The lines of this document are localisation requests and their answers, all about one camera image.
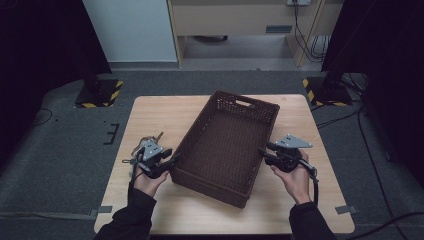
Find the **grey striped oven mitt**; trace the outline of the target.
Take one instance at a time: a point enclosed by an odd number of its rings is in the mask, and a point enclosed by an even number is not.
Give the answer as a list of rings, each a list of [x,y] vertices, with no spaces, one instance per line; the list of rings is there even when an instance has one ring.
[[[139,167],[136,163],[136,160],[134,159],[134,154],[135,152],[139,149],[140,143],[142,140],[153,140],[158,144],[158,140],[159,140],[160,136],[158,137],[154,137],[154,136],[147,136],[147,137],[143,137],[140,139],[139,144],[134,148],[133,152],[131,153],[132,155],[132,159],[130,160],[130,164],[133,166],[133,171],[135,171],[136,167]]]

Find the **grey tape strip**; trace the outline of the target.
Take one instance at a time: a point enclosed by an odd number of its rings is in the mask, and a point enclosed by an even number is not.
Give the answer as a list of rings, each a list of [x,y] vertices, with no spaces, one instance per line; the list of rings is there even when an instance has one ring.
[[[338,206],[335,208],[335,210],[339,215],[346,213],[355,214],[358,212],[358,209],[353,205]]]
[[[112,212],[112,206],[99,206],[96,209],[91,209],[89,212],[89,215],[91,217],[96,218],[99,213],[111,213]]]

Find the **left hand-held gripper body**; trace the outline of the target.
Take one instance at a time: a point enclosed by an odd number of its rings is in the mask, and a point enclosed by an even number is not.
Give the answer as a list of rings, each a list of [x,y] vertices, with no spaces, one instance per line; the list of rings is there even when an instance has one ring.
[[[166,149],[159,146],[153,140],[142,140],[139,149],[134,154],[137,165],[143,173],[151,179],[158,178],[162,173],[162,162],[160,154]]]

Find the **black yellow-striped stand base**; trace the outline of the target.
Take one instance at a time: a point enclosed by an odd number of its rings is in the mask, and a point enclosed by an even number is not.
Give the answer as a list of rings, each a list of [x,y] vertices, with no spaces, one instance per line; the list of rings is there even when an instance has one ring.
[[[347,89],[338,84],[332,84],[325,77],[307,77],[302,80],[307,97],[313,106],[349,106],[352,98]]]
[[[75,100],[76,108],[111,107],[119,95],[123,81],[111,74],[100,74],[84,80]]]

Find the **person's right hand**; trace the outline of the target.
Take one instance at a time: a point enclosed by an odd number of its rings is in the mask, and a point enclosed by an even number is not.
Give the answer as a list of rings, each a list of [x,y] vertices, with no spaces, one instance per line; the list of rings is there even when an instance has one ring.
[[[276,166],[271,166],[271,169],[283,181],[285,189],[297,205],[311,202],[309,173],[304,166],[298,165],[290,173],[282,172]]]

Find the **person's left hand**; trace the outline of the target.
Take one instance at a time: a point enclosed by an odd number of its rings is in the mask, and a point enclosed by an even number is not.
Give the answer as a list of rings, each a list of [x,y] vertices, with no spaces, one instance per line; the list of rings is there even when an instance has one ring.
[[[146,176],[139,167],[136,167],[134,188],[144,192],[150,197],[154,197],[159,186],[166,181],[168,174],[169,172],[165,171],[158,178],[151,179]]]

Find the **white panel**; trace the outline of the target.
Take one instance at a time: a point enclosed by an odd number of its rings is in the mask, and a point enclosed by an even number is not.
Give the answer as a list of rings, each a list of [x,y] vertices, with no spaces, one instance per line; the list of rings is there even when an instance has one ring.
[[[109,62],[176,62],[167,0],[83,0]]]

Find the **brown woven basket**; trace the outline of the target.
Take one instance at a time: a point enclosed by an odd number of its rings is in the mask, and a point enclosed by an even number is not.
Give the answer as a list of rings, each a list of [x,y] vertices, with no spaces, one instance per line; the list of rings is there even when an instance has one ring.
[[[243,208],[250,198],[280,106],[215,92],[179,144],[174,183]]]

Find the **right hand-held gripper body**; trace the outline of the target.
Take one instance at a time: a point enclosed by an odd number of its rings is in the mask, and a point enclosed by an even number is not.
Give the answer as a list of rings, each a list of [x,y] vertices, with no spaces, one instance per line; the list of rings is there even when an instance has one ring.
[[[276,165],[279,170],[290,173],[298,165],[302,165],[309,173],[313,172],[313,166],[302,157],[300,152],[300,148],[312,148],[313,145],[311,143],[291,134],[287,134],[280,140],[276,140],[272,143],[280,147],[279,151],[274,152],[274,156],[279,159],[279,163]]]

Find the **beige wooden cabinet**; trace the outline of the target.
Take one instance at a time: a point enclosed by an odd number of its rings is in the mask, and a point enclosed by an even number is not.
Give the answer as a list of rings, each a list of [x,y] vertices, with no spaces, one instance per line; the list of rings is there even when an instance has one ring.
[[[332,34],[345,0],[167,0],[177,59],[189,36],[280,34],[294,63],[309,57],[315,36]]]

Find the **black curtain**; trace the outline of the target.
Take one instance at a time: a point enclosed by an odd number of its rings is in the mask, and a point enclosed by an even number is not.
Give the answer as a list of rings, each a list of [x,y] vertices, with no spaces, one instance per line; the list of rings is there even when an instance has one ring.
[[[389,159],[424,188],[424,0],[345,0],[322,69],[367,76],[362,99]]]
[[[83,0],[0,0],[0,170],[47,92],[109,71]]]

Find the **black floor tape mark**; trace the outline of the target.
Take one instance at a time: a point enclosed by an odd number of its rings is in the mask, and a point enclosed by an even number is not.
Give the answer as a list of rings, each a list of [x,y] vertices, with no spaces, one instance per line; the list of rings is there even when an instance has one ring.
[[[120,124],[119,123],[111,123],[110,126],[113,128],[112,131],[106,133],[110,137],[110,139],[103,143],[103,145],[113,145],[116,135],[119,131]]]

